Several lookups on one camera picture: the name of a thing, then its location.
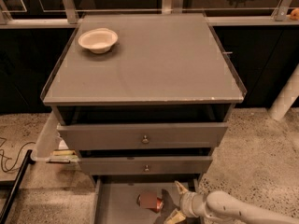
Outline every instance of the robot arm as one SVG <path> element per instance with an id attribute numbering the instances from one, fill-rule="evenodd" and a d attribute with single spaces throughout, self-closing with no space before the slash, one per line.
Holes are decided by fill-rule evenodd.
<path id="1" fill-rule="evenodd" d="M 260 207 L 243 203 L 224 191 L 200 195 L 176 182 L 180 194 L 180 211 L 175 210 L 165 224 L 175 224 L 186 217 L 205 217 L 217 223 L 239 219 L 247 224 L 299 224 L 299 219 L 286 217 Z"/>

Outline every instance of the white cylinder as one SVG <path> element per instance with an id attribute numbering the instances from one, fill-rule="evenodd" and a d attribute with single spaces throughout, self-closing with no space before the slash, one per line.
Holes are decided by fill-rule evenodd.
<path id="1" fill-rule="evenodd" d="M 281 120 L 299 96 L 299 64 L 280 92 L 276 101 L 268 110 L 272 119 Z"/>

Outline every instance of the wire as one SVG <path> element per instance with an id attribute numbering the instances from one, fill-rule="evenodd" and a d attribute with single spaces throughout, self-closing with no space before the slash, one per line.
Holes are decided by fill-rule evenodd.
<path id="1" fill-rule="evenodd" d="M 0 144 L 0 147 L 3 146 L 3 144 L 7 141 L 6 138 L 2 138 L 0 137 L 0 139 L 3 140 L 3 142 Z M 30 144 L 35 144 L 36 142 L 28 142 L 26 144 L 24 144 L 20 150 L 19 150 L 19 153 L 18 153 L 18 156 L 17 156 L 17 159 L 15 160 L 15 162 L 13 163 L 13 165 L 10 167 L 10 168 L 7 168 L 7 161 L 9 160 L 12 160 L 10 157 L 7 157 L 5 156 L 5 151 L 3 149 L 0 149 L 0 166 L 1 166 L 1 170 L 4 172 L 4 173 L 9 173 L 9 172 L 13 172 L 13 171 L 16 171 L 16 170 L 19 170 L 19 168 L 15 168 L 15 166 L 17 165 L 18 163 L 18 160 L 19 160 L 19 157 L 20 157 L 20 154 L 21 154 L 21 151 L 22 149 L 27 146 L 27 145 L 30 145 Z"/>

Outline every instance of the floor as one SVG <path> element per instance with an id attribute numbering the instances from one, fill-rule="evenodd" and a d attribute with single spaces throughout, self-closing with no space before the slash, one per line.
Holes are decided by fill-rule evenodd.
<path id="1" fill-rule="evenodd" d="M 3 138 L 7 139 L 0 149 L 12 158 L 7 168 L 22 145 L 36 141 L 48 116 L 0 116 L 0 146 Z M 21 158 L 28 148 L 34 145 L 26 146 Z M 221 189 L 243 202 L 299 218 L 298 108 L 291 109 L 280 122 L 272 120 L 263 108 L 235 109 L 213 158 L 199 184 L 200 193 Z M 15 175 L 16 172 L 5 174 L 0 170 L 0 180 L 13 179 Z M 6 195 L 0 190 L 0 207 Z M 90 178 L 76 165 L 38 161 L 26 172 L 7 224 L 90 223 L 94 196 Z"/>

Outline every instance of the drawer front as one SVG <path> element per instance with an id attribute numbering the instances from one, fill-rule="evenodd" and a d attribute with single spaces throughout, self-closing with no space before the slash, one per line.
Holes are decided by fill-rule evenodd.
<path id="1" fill-rule="evenodd" d="M 212 163 L 212 157 L 147 157 L 81 159 L 88 175 L 157 175 L 201 174 Z"/>
<path id="2" fill-rule="evenodd" d="M 226 123 L 58 126 L 68 146 L 78 150 L 216 147 L 226 130 Z"/>

